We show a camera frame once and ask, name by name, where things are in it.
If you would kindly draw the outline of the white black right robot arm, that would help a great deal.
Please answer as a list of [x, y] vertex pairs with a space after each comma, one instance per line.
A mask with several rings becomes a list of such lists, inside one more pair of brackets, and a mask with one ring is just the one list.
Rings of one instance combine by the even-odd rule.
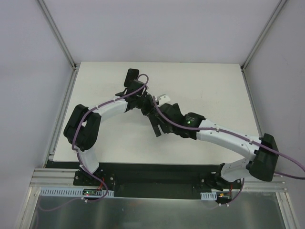
[[169, 104], [168, 96], [155, 98], [148, 96], [149, 110], [147, 116], [152, 122], [156, 136], [175, 134], [182, 138], [190, 138], [216, 144], [229, 149], [242, 159], [232, 163], [222, 163], [214, 174], [208, 176], [207, 185], [218, 190], [246, 177], [271, 182], [275, 173], [278, 155], [276, 142], [272, 135], [254, 137], [239, 134], [226, 129], [196, 113], [183, 115], [178, 104]]

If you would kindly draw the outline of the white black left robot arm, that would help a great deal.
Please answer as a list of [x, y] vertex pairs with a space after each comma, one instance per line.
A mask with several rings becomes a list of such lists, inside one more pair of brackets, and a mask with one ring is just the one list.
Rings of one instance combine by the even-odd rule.
[[71, 144], [80, 163], [85, 171], [84, 180], [91, 186], [100, 182], [101, 175], [97, 171], [99, 162], [92, 147], [97, 141], [100, 125], [116, 115], [123, 114], [128, 110], [131, 102], [127, 99], [137, 98], [142, 95], [147, 83], [133, 80], [127, 87], [126, 93], [118, 94], [111, 100], [88, 108], [82, 104], [77, 105], [65, 128], [64, 136]]

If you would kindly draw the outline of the black phone case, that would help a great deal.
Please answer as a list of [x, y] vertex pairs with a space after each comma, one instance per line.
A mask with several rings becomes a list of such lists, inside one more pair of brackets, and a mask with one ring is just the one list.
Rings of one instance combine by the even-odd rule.
[[139, 76], [139, 69], [129, 68], [125, 77], [124, 87], [129, 87], [133, 80], [136, 80]]

